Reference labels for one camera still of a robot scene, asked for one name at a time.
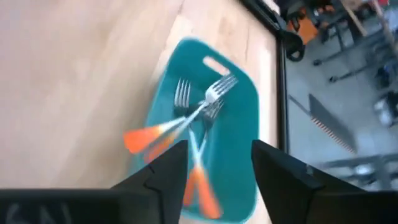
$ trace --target teal tray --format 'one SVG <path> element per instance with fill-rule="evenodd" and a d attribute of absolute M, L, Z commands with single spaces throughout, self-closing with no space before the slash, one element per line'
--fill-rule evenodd
<path fill-rule="evenodd" d="M 206 89 L 221 77 L 218 72 L 203 63 L 205 57 L 217 61 L 239 80 L 223 98 L 224 106 L 209 132 L 202 159 L 223 209 L 222 217 L 213 221 L 242 223 L 251 216 L 256 206 L 251 142 L 258 139 L 259 103 L 251 79 L 203 42 L 183 39 L 174 50 L 160 79 L 145 125 L 153 126 L 175 118 L 173 101 L 180 78 L 192 83 L 190 103 L 198 103 L 203 99 Z M 200 143 L 204 132 L 202 123 L 193 123 L 193 130 Z M 187 132 L 175 143 L 183 139 L 189 139 Z M 189 168 L 192 168 L 191 158 L 189 160 Z M 143 155 L 133 157 L 131 174 L 144 166 Z M 184 207 L 182 213 L 188 218 L 207 220 L 201 214 L 197 203 L 191 207 Z"/>

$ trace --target chair wheel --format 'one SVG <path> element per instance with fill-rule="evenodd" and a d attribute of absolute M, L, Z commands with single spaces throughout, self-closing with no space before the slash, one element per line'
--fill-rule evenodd
<path fill-rule="evenodd" d="M 322 64 L 322 61 L 321 60 L 315 60 L 315 61 L 313 61 L 313 65 L 314 66 L 318 66 L 318 65 L 321 65 Z"/>
<path fill-rule="evenodd" d="M 338 77 L 330 77 L 329 78 L 330 83 L 335 83 L 335 82 L 337 82 L 337 80 L 338 80 Z"/>

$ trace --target wooden table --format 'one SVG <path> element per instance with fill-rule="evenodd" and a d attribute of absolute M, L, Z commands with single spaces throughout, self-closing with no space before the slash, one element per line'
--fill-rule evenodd
<path fill-rule="evenodd" d="M 185 36 L 247 71 L 259 92 L 260 137 L 276 146 L 275 39 L 235 0 L 1 1 L 0 30 L 0 187 L 122 180 L 131 161 L 123 132 L 142 127 Z M 249 223 L 266 218 L 259 196 Z"/>

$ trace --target gray floor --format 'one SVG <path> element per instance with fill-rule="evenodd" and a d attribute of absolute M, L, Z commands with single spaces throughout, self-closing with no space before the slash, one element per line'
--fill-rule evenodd
<path fill-rule="evenodd" d="M 352 42 L 349 36 L 345 36 L 345 40 L 346 44 Z M 382 127 L 373 113 L 373 103 L 381 94 L 373 82 L 375 71 L 334 84 L 328 82 L 332 75 L 342 75 L 361 66 L 364 63 L 363 51 L 355 50 L 346 57 L 319 67 L 312 65 L 316 58 L 330 55 L 338 49 L 336 38 L 324 45 L 314 40 L 307 45 L 305 58 L 301 62 L 287 61 L 288 94 L 307 109 L 309 93 L 321 101 L 354 134 L 357 156 L 398 152 L 398 127 Z M 289 101 L 288 110 L 290 151 L 293 156 L 313 165 L 356 157 L 334 142 L 292 101 Z"/>

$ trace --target tray handle hole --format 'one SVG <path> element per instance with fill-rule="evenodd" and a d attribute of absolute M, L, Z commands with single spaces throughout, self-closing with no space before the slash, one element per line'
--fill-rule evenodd
<path fill-rule="evenodd" d="M 214 58 L 210 56 L 206 56 L 203 58 L 203 63 L 214 70 L 215 72 L 219 73 L 220 75 L 228 75 L 231 73 L 226 67 L 222 64 L 218 63 Z"/>

